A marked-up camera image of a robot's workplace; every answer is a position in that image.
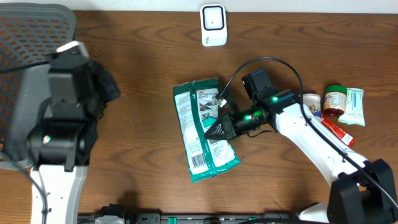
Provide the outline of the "white red package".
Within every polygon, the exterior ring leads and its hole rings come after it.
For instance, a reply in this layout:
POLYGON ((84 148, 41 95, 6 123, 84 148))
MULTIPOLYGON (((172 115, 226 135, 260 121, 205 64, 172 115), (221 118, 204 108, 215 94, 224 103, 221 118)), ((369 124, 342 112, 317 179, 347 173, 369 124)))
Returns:
POLYGON ((218 105, 213 100, 218 90, 217 78, 173 87, 174 105, 193 183, 227 172, 241 163, 226 140, 205 138, 206 131, 219 115, 218 105))

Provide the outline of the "white blue labelled jar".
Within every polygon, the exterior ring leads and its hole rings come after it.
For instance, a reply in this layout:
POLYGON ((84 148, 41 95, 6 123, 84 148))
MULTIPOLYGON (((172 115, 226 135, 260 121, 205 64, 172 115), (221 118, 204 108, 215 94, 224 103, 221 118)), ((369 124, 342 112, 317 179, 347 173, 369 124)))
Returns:
POLYGON ((313 93, 306 93, 303 95, 303 103, 307 105, 314 115, 314 117, 321 121, 322 111, 321 111, 321 96, 313 93))

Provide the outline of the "red coffee stick sachet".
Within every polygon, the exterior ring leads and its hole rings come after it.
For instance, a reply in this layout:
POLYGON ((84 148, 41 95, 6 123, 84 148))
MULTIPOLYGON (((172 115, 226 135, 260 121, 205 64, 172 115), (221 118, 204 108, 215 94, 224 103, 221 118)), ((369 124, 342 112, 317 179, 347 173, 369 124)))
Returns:
POLYGON ((342 128, 334 124, 329 118, 327 118, 325 115, 321 115, 321 123, 328 128, 338 139, 340 139, 343 143, 345 143, 347 146, 351 147, 355 139, 352 137, 350 134, 348 134, 346 131, 344 131, 342 128))

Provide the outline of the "green lid white jar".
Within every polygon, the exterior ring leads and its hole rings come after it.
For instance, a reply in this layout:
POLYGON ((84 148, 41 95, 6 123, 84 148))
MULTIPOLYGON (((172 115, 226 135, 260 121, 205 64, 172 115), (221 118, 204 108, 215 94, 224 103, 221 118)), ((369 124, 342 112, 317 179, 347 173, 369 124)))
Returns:
POLYGON ((329 116, 341 116, 346 111, 347 88, 342 85, 330 85, 325 90, 323 113, 329 116))

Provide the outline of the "teal white snack packet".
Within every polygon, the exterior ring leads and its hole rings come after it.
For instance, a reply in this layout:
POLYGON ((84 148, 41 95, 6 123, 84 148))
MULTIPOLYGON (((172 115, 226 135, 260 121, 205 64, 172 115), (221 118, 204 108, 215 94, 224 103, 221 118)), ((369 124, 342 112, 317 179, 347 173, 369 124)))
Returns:
POLYGON ((346 110, 338 121, 348 125, 357 124, 365 126, 363 110, 364 90, 359 88, 347 88, 346 110))

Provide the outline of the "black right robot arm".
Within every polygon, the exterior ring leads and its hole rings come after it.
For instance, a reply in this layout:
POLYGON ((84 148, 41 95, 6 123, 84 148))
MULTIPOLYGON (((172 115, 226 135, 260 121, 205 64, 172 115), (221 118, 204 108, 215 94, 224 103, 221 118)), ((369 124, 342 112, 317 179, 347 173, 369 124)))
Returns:
POLYGON ((279 92, 265 70, 243 77, 253 101, 246 110, 220 116, 206 139, 232 140, 269 124, 291 140, 318 168, 330 186, 326 205, 313 204, 295 220, 317 223, 395 223, 396 188, 391 167, 382 159, 371 162, 354 152, 317 120, 299 96, 279 92))

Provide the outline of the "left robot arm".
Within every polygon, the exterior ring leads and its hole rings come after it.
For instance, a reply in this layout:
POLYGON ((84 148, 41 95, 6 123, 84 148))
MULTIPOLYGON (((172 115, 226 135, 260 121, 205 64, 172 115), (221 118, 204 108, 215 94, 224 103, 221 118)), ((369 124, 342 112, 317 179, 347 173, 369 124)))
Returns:
POLYGON ((33 160, 31 223, 76 223, 97 125, 121 93, 97 61, 53 61, 50 98, 27 137, 33 160))

